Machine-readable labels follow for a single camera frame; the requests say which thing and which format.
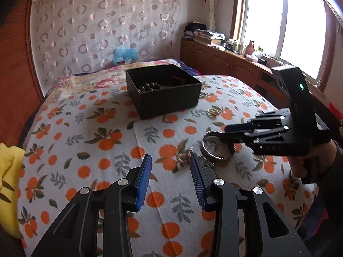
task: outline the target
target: window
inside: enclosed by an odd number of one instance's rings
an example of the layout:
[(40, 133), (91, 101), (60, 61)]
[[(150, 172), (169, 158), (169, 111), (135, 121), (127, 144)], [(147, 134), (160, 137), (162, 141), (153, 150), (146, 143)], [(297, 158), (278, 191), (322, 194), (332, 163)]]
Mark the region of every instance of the window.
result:
[(298, 66), (320, 79), (326, 34), (323, 0), (245, 0), (241, 42)]

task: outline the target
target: hand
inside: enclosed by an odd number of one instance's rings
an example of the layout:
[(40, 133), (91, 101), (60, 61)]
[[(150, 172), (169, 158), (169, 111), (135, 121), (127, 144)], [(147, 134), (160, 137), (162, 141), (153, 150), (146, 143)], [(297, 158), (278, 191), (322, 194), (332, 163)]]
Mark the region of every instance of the hand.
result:
[(298, 178), (305, 178), (307, 174), (307, 170), (304, 168), (304, 159), (309, 159), (315, 156), (319, 158), (319, 174), (325, 172), (327, 168), (329, 168), (337, 154), (337, 147), (336, 144), (331, 140), (328, 143), (321, 144), (318, 146), (314, 146), (308, 155), (303, 157), (287, 157), (290, 169), (295, 177)]

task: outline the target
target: bracelet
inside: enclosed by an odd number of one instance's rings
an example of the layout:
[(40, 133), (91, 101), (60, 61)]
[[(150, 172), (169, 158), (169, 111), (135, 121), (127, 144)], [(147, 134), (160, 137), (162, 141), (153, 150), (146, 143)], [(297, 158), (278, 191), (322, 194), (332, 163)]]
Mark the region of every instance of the bracelet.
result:
[(234, 153), (235, 153), (235, 146), (233, 143), (227, 144), (229, 152), (230, 152), (230, 156), (227, 158), (216, 157), (215, 155), (211, 154), (209, 151), (206, 150), (204, 140), (209, 136), (216, 136), (216, 137), (220, 138), (220, 135), (222, 135), (222, 132), (208, 131), (205, 133), (205, 135), (201, 141), (201, 145), (200, 145), (200, 151), (201, 151), (203, 157), (205, 157), (208, 161), (212, 162), (214, 165), (216, 165), (217, 163), (230, 161), (232, 159)]

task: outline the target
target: bed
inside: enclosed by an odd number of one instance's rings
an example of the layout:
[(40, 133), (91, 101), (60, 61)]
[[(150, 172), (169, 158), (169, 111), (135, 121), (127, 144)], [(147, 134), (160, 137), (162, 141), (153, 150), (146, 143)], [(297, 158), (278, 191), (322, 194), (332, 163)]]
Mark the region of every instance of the bed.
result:
[[(151, 154), (153, 168), (145, 205), (128, 219), (133, 256), (209, 253), (215, 215), (198, 205), (189, 166), (182, 161), (185, 151), (192, 146), (200, 154), (207, 130), (223, 131), (274, 106), (233, 77), (197, 76), (202, 90), (195, 108), (142, 121), (126, 90), (125, 70), (165, 64), (180, 66), (172, 59), (117, 66), (61, 78), (50, 90), (24, 142), (18, 219), (26, 256), (80, 188), (107, 188), (140, 166), (145, 153)], [(210, 119), (211, 107), (225, 111)], [(215, 142), (208, 146), (219, 149)], [(216, 173), (236, 187), (262, 187), (298, 228), (316, 185), (304, 186), (292, 176), (286, 157), (254, 155), (241, 144), (235, 148), (233, 159)], [(242, 220), (240, 232), (243, 237)], [(241, 256), (244, 245), (242, 238)], [(97, 246), (101, 255), (102, 220)]]

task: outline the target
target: window frame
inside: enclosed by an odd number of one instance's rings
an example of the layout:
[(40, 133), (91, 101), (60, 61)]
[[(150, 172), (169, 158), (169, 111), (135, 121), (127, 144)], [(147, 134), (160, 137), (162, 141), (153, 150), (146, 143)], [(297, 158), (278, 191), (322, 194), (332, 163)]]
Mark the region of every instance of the window frame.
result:
[[(326, 3), (326, 0), (323, 0), (325, 6), (325, 15), (326, 15), (326, 32), (325, 32), (325, 44), (324, 51), (322, 56), (322, 62), (318, 71), (317, 78), (312, 78), (309, 75), (306, 75), (306, 80), (318, 88), (321, 92), (324, 92), (330, 71), (332, 68), (332, 61), (335, 51), (335, 38), (336, 38), (336, 18), (333, 14), (330, 6)], [(243, 42), (245, 37), (245, 30), (248, 17), (248, 8), (249, 0), (234, 0), (234, 11), (233, 19), (230, 31), (230, 38), (239, 39), (240, 43)], [(277, 51), (275, 56), (280, 58), (284, 37), (286, 33), (286, 24), (287, 24), (287, 13), (288, 13), (288, 0), (283, 0), (283, 11), (282, 11), (282, 20), (280, 27), (280, 35), (277, 45)]]

